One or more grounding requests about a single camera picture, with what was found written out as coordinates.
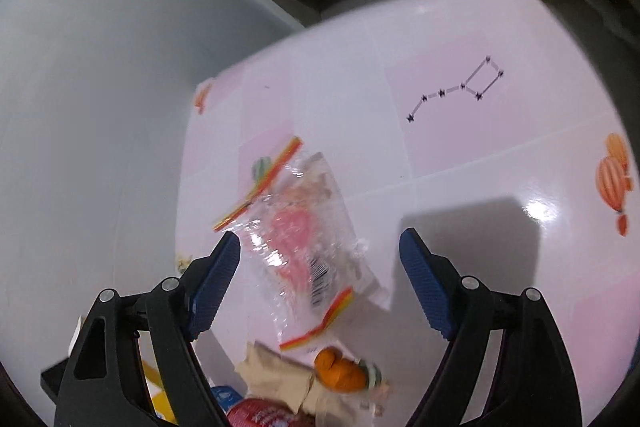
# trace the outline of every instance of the metal screw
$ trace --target metal screw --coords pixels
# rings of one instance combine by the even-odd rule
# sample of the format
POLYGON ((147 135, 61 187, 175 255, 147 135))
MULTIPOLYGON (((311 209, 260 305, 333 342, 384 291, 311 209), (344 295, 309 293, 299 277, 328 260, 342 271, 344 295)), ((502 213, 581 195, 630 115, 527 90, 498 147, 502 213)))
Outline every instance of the metal screw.
POLYGON ((98 296, 98 299, 100 299, 100 302, 109 302, 111 299, 113 299, 114 295, 115 293, 113 292, 113 290, 102 290, 100 292, 100 295, 98 296))
POLYGON ((171 290, 175 290, 180 284, 175 277, 168 277, 164 281, 162 281, 162 289, 166 292, 170 292, 171 290))
POLYGON ((467 290, 477 290, 480 287, 480 283, 475 277, 464 277, 462 279, 462 285, 467 290))
POLYGON ((542 297, 540 292, 535 288, 527 288, 527 291, 524 292, 524 295, 526 295, 527 299, 529 299, 530 301, 539 301, 542 297))

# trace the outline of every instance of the white wall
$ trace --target white wall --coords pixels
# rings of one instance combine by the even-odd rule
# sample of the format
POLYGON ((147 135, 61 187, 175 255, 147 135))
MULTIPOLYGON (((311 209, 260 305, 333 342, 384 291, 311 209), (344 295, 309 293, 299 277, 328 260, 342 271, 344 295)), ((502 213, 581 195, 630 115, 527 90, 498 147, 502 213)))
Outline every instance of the white wall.
POLYGON ((0 360, 49 424, 78 315, 174 272, 194 86, 289 32, 247 0, 0 0, 0 360))

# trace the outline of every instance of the white and pink table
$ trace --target white and pink table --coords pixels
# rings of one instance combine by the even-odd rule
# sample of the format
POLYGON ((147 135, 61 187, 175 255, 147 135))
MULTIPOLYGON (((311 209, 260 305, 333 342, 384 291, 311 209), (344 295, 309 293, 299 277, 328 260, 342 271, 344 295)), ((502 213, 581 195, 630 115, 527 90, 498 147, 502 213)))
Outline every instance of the white and pink table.
MULTIPOLYGON (((539 0, 392 0, 281 41, 199 89, 209 85, 184 147, 178 258, 211 252, 213 223, 274 145, 296 134, 324 153, 384 288, 336 331, 396 385, 380 425, 404 425, 445 347, 399 264, 410 226, 491 289, 542 291, 585 423, 612 396, 640 331, 640 189, 621 188, 615 166, 598 170, 607 136, 626 142, 636 185, 638 172, 598 75, 539 0)), ((247 340, 275 343, 246 260, 212 331, 233 362, 247 340)), ((469 417, 491 376, 487 367, 469 417)))

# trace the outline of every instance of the plastic bag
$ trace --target plastic bag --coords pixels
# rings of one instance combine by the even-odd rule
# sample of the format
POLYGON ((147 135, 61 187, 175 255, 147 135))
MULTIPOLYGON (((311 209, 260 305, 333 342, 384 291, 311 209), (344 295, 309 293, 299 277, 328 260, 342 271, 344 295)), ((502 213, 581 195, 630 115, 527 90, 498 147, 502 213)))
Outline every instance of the plastic bag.
POLYGON ((308 343, 374 281, 321 153, 295 137, 216 230, 231 230, 259 269, 281 350, 308 343))

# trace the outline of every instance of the connecting line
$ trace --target connecting line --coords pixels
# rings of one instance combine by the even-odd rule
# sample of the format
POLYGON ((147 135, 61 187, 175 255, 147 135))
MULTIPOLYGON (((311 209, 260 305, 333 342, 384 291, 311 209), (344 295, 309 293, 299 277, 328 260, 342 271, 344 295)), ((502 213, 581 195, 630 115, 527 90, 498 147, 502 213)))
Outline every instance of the connecting line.
POLYGON ((484 60, 480 63, 480 65, 474 70, 474 72, 471 73, 468 79, 466 79, 466 81, 460 84, 459 86, 448 87, 447 89, 439 89, 437 92, 430 92, 429 94, 422 95, 420 97, 420 102, 417 103, 417 105, 414 107, 414 110, 412 110, 411 113, 409 113, 406 119, 409 123, 411 123, 412 121, 415 121, 415 115, 418 112, 418 109, 422 107, 423 103, 427 102, 428 100, 431 100, 432 98, 436 98, 437 96, 439 96, 440 98, 444 98, 449 93, 455 92, 457 90, 460 90, 463 92, 470 92, 474 97, 476 97, 476 100, 480 101, 482 100, 482 97, 484 97, 484 94, 489 90, 489 88, 492 87, 498 81, 498 78, 502 77, 503 75, 504 75, 504 71, 501 70, 498 67, 498 65, 491 60, 490 55, 487 55, 484 58, 484 60), (468 87, 468 83, 473 79, 473 77, 476 76, 476 74, 478 74, 478 72, 486 64, 491 65, 491 67, 494 68, 495 71, 497 71, 498 74, 495 76, 495 78, 483 90, 476 91, 468 87))

